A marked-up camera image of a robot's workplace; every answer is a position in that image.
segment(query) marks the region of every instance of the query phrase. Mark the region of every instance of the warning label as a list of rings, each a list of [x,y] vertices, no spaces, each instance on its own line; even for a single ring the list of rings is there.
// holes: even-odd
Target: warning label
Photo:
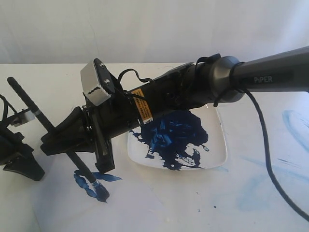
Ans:
[[[141,91],[140,88],[132,91],[131,93],[139,95],[144,97],[143,92]],[[139,98],[134,98],[135,104],[137,106],[137,109],[139,110],[141,119],[143,120],[143,123],[146,124],[148,122],[153,121],[153,116],[150,112],[149,106],[147,104],[146,101],[144,101],[143,99],[139,99]]]

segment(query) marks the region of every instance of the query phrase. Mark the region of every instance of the white background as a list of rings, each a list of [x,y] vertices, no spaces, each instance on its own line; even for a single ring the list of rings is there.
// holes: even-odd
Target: white background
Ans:
[[[309,45],[308,0],[0,0],[0,63],[248,61]]]

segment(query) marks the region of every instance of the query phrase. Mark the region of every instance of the white table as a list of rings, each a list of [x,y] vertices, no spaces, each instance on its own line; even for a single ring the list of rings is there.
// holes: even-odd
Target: white table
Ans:
[[[154,78],[177,65],[107,67],[114,75],[134,68],[140,77]],[[26,108],[6,83],[6,78],[13,76],[57,125],[73,107],[84,104],[79,74],[83,67],[84,64],[0,65],[0,93],[17,110]],[[130,73],[123,83],[126,89],[140,85]],[[295,110],[309,118],[307,93],[255,96],[265,116],[274,172],[291,198],[309,212],[309,154],[282,120],[284,110]],[[218,111],[228,149],[228,159],[220,168],[183,172],[147,168],[128,158],[126,134],[114,138],[116,169],[112,174],[123,180],[103,184],[111,196],[121,198],[115,206],[86,196],[74,182],[75,168],[64,154],[47,157],[41,152],[40,137],[46,131],[37,120],[16,128],[26,137],[24,142],[35,149],[34,156],[46,175],[42,181],[34,182],[0,171],[1,231],[110,232],[145,231],[146,227],[147,231],[177,232],[309,231],[309,223],[287,205],[267,175],[263,137],[252,103],[244,97],[237,103],[220,104]],[[93,154],[80,156],[96,170]]]

